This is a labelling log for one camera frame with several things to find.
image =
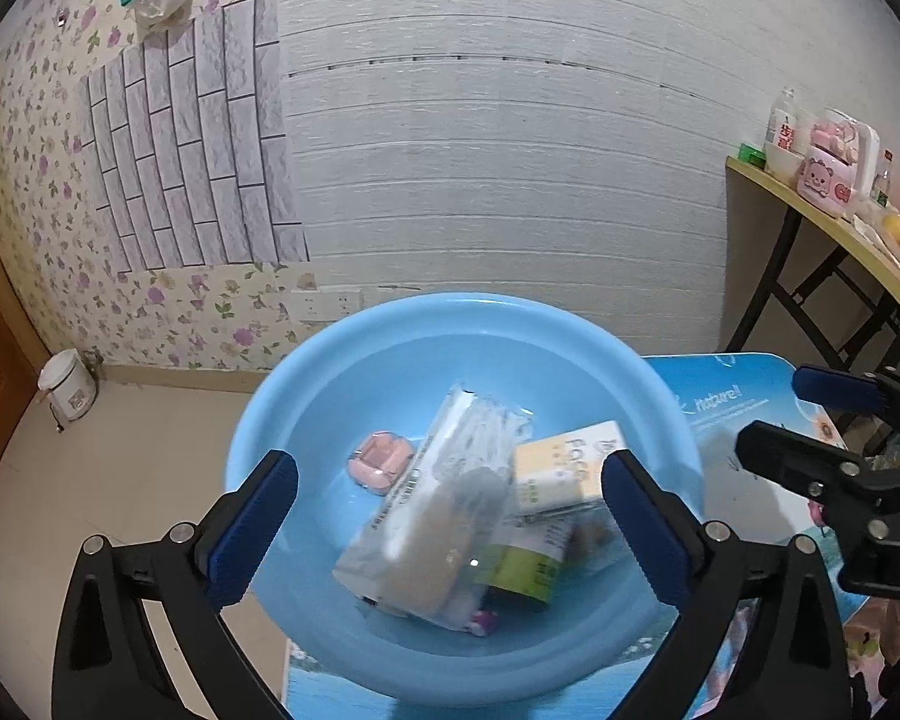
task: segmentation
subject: floor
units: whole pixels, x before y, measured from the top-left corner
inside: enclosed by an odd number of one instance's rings
[[[58,435],[31,403],[0,464],[0,678],[31,720],[50,718],[60,608],[84,538],[154,541],[199,521],[221,493],[230,436],[249,395],[104,382]],[[162,608],[149,618],[188,709],[212,718]],[[248,594],[223,618],[279,695],[287,640]]]

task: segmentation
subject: white textured wall panel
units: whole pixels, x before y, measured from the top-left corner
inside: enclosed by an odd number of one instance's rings
[[[882,0],[280,0],[280,38],[293,187],[338,284],[499,290],[711,350],[724,157],[786,84],[877,127],[900,201]]]

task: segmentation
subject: wooden table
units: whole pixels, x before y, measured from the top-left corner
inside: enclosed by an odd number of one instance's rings
[[[754,331],[756,322],[760,319],[760,314],[763,313],[767,302],[773,296],[794,318],[804,333],[807,334],[807,337],[810,338],[813,345],[823,355],[827,364],[838,370],[847,370],[853,362],[852,359],[841,357],[841,351],[837,351],[832,346],[826,336],[823,335],[823,332],[802,308],[802,298],[806,298],[809,292],[820,285],[823,278],[826,278],[828,274],[832,274],[833,269],[829,271],[823,269],[821,277],[807,279],[804,285],[793,292],[789,292],[779,283],[779,276],[781,271],[783,271],[783,266],[786,264],[790,250],[793,248],[794,241],[797,239],[797,231],[799,231],[802,220],[808,220],[817,228],[823,230],[840,247],[841,251],[836,256],[831,255],[828,257],[828,260],[839,264],[840,260],[844,258],[845,252],[846,255],[850,255],[864,266],[886,290],[884,298],[881,298],[880,302],[874,305],[862,290],[847,282],[857,295],[860,295],[861,299],[868,303],[871,309],[874,309],[875,319],[871,319],[868,328],[868,332],[872,330],[872,334],[875,334],[887,321],[890,309],[895,308],[895,305],[900,307],[900,269],[876,250],[876,247],[860,235],[850,223],[841,218],[837,220],[837,218],[823,213],[823,211],[804,200],[788,186],[781,184],[768,173],[763,172],[763,170],[759,170],[758,167],[748,165],[733,157],[728,157],[727,170],[733,170],[746,179],[751,180],[754,184],[761,186],[770,194],[782,200],[787,206],[783,225],[780,228],[776,244],[773,246],[773,252],[770,254],[770,260],[764,269],[763,275],[760,277],[760,283],[757,285],[754,297],[751,298],[751,302],[746,308],[740,324],[727,345],[727,352],[738,352],[743,349],[746,339]],[[838,275],[847,281],[845,276],[842,274]],[[881,367],[884,365],[898,365],[900,362],[900,324],[899,327],[896,327],[896,330],[898,330],[896,338],[884,355],[880,364]]]

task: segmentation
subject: floral wallpaper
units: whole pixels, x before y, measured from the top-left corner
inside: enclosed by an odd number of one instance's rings
[[[231,1],[193,0],[170,23]],[[292,299],[317,288],[319,264],[116,274],[87,196],[74,86],[143,35],[118,0],[33,0],[25,15],[0,54],[0,255],[50,351],[268,368],[319,330],[293,317]]]

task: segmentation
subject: plastic bottle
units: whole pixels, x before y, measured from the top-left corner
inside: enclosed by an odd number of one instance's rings
[[[890,197],[890,168],[893,167],[893,153],[884,151],[883,156],[876,166],[876,178],[874,178],[874,189],[871,190],[871,200],[873,200],[881,208],[887,207],[887,200]]]
[[[770,108],[770,122],[767,124],[767,146],[777,146],[789,151],[797,134],[797,105],[794,103],[794,90],[787,86]]]
[[[525,522],[508,517],[498,533],[506,533],[500,565],[487,586],[485,603],[495,608],[543,611],[550,603],[567,544],[573,517]]]

